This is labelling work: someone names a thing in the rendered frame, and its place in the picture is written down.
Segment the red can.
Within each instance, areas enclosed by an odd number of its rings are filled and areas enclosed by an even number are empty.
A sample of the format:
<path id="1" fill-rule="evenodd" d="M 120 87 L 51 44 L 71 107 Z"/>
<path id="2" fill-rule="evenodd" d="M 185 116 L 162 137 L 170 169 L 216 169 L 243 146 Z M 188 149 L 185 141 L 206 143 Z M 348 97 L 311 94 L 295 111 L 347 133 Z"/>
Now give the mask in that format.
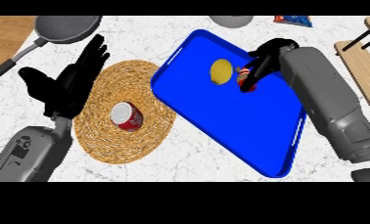
<path id="1" fill-rule="evenodd" d="M 128 132 L 138 131 L 144 124 L 144 115 L 129 102 L 122 102 L 113 107 L 110 119 L 114 125 Z"/>

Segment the blue plastic tray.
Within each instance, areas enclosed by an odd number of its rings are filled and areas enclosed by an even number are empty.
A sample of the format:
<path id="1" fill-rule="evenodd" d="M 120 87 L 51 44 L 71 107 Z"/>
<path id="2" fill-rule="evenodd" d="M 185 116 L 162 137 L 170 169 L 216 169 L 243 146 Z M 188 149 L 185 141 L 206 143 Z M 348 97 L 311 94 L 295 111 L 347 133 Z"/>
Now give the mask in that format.
<path id="1" fill-rule="evenodd" d="M 199 29 L 153 76 L 154 95 L 264 176 L 280 178 L 290 171 L 307 112 L 279 73 L 249 93 L 236 78 L 216 85 L 210 69 L 218 60 L 242 67 L 252 58 Z"/>

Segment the brown wooden cutting board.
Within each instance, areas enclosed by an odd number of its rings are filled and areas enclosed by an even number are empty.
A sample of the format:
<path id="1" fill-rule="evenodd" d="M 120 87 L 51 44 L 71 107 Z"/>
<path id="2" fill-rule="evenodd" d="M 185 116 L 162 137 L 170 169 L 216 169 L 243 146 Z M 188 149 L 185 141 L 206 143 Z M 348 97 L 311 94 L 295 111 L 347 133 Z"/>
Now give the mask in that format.
<path id="1" fill-rule="evenodd" d="M 24 50 L 36 16 L 0 16 L 0 65 Z"/>

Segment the yellow lemon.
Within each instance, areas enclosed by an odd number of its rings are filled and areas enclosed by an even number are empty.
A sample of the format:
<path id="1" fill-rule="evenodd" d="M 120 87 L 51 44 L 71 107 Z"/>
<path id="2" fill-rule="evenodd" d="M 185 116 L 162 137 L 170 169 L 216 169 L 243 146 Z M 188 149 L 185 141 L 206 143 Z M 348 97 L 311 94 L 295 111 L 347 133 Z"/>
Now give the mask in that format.
<path id="1" fill-rule="evenodd" d="M 227 59 L 215 61 L 210 69 L 212 82 L 221 85 L 228 82 L 233 75 L 233 65 Z"/>

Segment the pale wooden tiered shelf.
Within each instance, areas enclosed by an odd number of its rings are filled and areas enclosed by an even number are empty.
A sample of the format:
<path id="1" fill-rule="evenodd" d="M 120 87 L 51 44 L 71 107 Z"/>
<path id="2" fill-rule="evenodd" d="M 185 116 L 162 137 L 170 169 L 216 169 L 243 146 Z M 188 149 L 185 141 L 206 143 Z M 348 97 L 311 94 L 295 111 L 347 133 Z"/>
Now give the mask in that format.
<path id="1" fill-rule="evenodd" d="M 370 36 L 370 17 L 364 19 L 364 25 L 367 30 L 355 39 L 339 41 L 335 49 L 370 105 L 370 41 L 366 44 L 361 43 L 361 40 Z"/>

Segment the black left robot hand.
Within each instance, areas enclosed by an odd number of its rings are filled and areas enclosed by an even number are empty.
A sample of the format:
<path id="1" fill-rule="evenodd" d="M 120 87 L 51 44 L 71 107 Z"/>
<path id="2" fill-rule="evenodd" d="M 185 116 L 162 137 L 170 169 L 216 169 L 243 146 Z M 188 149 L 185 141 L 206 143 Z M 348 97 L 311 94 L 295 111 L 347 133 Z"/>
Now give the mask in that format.
<path id="1" fill-rule="evenodd" d="M 82 113 L 108 57 L 104 36 L 98 34 L 80 58 L 67 65 L 57 79 L 33 67 L 20 69 L 20 76 L 28 86 L 31 97 L 45 102 L 45 116 L 73 119 Z"/>

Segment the blue and red snack bag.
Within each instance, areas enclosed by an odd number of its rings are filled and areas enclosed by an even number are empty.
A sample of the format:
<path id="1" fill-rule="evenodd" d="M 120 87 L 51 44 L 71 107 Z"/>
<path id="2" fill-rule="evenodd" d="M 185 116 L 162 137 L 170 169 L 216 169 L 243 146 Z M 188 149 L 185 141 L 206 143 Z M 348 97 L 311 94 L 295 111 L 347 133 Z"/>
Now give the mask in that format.
<path id="1" fill-rule="evenodd" d="M 313 26 L 311 18 L 308 16 L 276 16 L 274 22 L 289 23 L 307 27 Z"/>

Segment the red cupcake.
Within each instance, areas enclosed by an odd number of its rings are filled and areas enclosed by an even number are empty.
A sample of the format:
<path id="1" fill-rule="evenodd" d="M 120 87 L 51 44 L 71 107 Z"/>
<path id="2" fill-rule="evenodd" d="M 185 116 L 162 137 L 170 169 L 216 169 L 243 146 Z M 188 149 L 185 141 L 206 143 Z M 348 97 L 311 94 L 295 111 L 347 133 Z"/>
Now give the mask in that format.
<path id="1" fill-rule="evenodd" d="M 256 81 L 250 77 L 250 69 L 247 67 L 237 67 L 237 85 L 240 88 L 244 88 L 244 92 L 256 91 Z"/>

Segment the grey frying pan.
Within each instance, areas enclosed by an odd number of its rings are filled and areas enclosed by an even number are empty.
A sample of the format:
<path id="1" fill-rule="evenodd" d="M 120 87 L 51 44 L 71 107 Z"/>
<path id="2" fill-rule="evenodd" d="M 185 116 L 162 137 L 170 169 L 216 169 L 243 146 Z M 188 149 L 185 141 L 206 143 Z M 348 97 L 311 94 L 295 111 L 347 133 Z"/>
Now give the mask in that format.
<path id="1" fill-rule="evenodd" d="M 48 42 L 71 44 L 85 40 L 96 30 L 102 16 L 37 16 L 34 31 L 37 39 L 12 59 L 0 65 L 0 76 L 17 65 L 21 57 Z"/>

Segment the grey round bowl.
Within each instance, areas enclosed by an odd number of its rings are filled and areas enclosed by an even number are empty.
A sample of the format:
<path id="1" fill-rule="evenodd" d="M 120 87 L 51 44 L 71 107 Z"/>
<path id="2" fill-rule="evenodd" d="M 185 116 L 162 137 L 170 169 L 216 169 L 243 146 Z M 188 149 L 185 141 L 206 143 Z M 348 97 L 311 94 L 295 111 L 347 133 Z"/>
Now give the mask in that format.
<path id="1" fill-rule="evenodd" d="M 213 22 L 227 28 L 240 28 L 253 20 L 252 16 L 212 16 Z"/>

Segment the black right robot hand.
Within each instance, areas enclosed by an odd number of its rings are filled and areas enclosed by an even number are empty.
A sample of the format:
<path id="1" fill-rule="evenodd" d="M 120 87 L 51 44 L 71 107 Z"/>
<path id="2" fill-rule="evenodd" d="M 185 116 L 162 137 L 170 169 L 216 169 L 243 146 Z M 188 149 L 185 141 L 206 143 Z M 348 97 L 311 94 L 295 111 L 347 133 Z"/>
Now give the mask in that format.
<path id="1" fill-rule="evenodd" d="M 274 38 L 265 42 L 255 51 L 249 52 L 253 61 L 244 66 L 250 73 L 240 85 L 240 91 L 249 92 L 259 80 L 271 73 L 280 71 L 279 58 L 299 48 L 299 44 L 292 39 Z"/>

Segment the round woven wicker placemat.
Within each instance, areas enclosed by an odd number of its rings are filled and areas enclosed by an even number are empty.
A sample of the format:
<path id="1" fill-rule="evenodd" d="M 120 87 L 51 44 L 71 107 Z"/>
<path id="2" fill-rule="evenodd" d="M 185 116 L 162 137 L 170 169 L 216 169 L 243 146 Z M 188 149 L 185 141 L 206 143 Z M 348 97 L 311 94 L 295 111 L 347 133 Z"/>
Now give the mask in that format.
<path id="1" fill-rule="evenodd" d="M 133 60 L 113 65 L 98 75 L 74 127 L 86 153 L 101 162 L 138 160 L 169 134 L 176 113 L 154 96 L 156 71 L 154 63 Z"/>

